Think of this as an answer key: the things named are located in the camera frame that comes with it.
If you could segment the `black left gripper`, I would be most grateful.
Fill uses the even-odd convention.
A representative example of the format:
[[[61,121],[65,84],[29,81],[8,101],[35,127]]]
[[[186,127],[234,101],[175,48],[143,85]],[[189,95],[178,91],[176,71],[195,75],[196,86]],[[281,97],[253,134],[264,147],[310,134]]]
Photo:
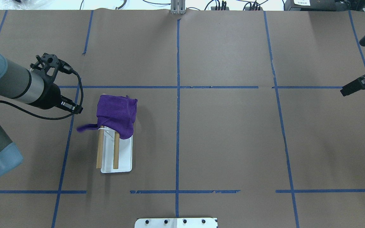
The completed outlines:
[[[60,88],[54,83],[45,83],[42,95],[37,99],[37,107],[43,110],[60,108],[71,114],[81,114],[83,107],[71,99],[61,96]]]

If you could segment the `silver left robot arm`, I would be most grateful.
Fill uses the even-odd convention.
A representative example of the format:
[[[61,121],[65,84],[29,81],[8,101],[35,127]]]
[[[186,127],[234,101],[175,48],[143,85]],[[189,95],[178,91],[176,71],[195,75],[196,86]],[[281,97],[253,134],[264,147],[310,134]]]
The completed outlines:
[[[0,54],[0,104],[47,121],[80,114],[84,92],[79,73],[55,54],[43,53],[35,58],[27,69]],[[79,102],[62,95],[55,83],[58,73],[76,76]],[[0,124],[0,177],[22,162],[19,148]]]

